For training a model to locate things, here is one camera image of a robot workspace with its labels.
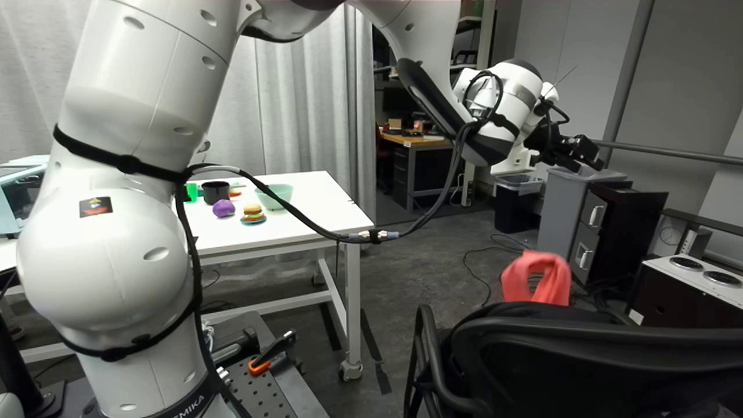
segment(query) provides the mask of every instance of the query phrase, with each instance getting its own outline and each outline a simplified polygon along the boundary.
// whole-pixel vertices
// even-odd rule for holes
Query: curtain
[[[91,0],[0,0],[0,161],[48,154]],[[372,25],[339,7],[294,44],[240,40],[195,161],[328,169],[373,219]]]

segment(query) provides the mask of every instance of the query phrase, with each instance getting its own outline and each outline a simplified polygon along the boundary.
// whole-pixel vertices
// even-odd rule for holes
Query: purple object
[[[229,219],[234,217],[234,204],[229,199],[215,199],[211,212],[215,214],[215,219]]]

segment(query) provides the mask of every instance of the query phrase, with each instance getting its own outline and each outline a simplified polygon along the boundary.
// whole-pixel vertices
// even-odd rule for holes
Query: green object
[[[292,199],[292,185],[288,185],[288,184],[267,184],[267,185],[269,185],[271,193],[276,193],[280,199],[285,199],[285,203]],[[267,212],[284,212],[284,207],[280,207],[273,198],[264,196],[263,191],[255,191],[255,196],[258,196],[260,204],[263,204]]]
[[[197,184],[186,184],[186,203],[197,203],[201,196],[201,188]]]

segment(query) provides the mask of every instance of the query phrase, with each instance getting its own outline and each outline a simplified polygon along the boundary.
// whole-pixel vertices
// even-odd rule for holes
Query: gray wall
[[[570,116],[566,134],[605,137],[641,0],[523,0],[512,56],[534,63]]]
[[[743,159],[743,111],[738,116],[736,131],[733,131],[725,154]],[[710,184],[710,191],[704,198],[698,214],[743,228],[743,167],[720,167],[717,169],[717,175]],[[717,257],[725,257],[726,262],[743,267],[743,260],[741,260],[743,236],[713,232],[713,242],[709,246],[709,253],[714,253]]]
[[[654,0],[617,142],[725,154],[743,104],[743,2]],[[714,164],[615,151],[613,169],[696,214]]]

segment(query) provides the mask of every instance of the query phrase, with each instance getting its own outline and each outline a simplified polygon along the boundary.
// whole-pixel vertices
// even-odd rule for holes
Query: black chair
[[[633,327],[602,312],[495,304],[452,330],[415,317],[404,416],[706,418],[743,401],[743,330]]]

